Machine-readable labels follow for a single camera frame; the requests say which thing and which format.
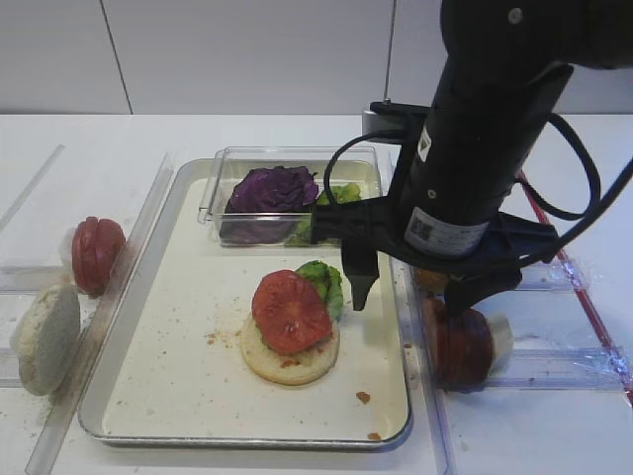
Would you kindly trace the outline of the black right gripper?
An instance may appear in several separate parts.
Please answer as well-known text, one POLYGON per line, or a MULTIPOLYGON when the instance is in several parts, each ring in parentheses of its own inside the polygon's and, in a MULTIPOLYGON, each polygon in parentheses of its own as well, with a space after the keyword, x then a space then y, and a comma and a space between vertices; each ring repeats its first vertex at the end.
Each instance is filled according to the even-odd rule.
POLYGON ((395 208, 388 197, 337 205, 317 205, 311 216, 310 242, 329 238, 341 245, 343 273, 350 283, 352 308, 362 311, 380 277, 378 252, 411 266, 451 276, 444 303, 448 319, 495 293, 515 289, 521 281, 519 259, 545 249, 558 236, 542 225, 499 212, 475 249, 464 257, 419 251, 397 233, 395 208))

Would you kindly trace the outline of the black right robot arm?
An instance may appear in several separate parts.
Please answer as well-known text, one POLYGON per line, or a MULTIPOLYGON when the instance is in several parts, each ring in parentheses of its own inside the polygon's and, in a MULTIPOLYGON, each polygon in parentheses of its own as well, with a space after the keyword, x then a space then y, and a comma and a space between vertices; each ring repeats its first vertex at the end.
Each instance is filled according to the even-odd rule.
POLYGON ((571 228, 500 210, 546 125, 570 144, 575 134, 554 107, 576 66, 622 69, 632 63, 628 1, 446 1, 440 24, 447 60, 427 108, 375 104, 402 119, 368 142, 400 146, 388 194, 314 209, 311 240, 337 238, 355 310, 378 279, 377 256, 448 276, 450 316, 512 290, 521 271, 548 262, 600 218, 632 177, 623 169, 607 190, 583 148, 587 208, 571 228))

